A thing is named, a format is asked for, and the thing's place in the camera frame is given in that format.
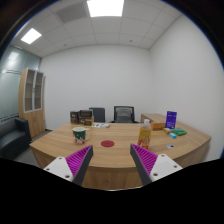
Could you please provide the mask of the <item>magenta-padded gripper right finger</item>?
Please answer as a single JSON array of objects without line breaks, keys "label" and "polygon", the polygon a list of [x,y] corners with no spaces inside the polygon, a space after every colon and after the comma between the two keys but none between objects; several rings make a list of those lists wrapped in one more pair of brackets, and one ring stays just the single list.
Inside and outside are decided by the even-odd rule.
[{"label": "magenta-padded gripper right finger", "polygon": [[156,155],[135,144],[130,145],[130,154],[143,185],[148,185],[182,169],[166,154]]}]

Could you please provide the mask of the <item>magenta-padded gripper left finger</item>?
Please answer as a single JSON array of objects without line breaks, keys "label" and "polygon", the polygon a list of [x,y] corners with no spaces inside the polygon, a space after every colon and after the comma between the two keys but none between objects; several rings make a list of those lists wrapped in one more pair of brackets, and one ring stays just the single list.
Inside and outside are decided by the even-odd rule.
[{"label": "magenta-padded gripper left finger", "polygon": [[44,170],[81,186],[93,156],[93,146],[89,145],[67,157],[57,157]]}]

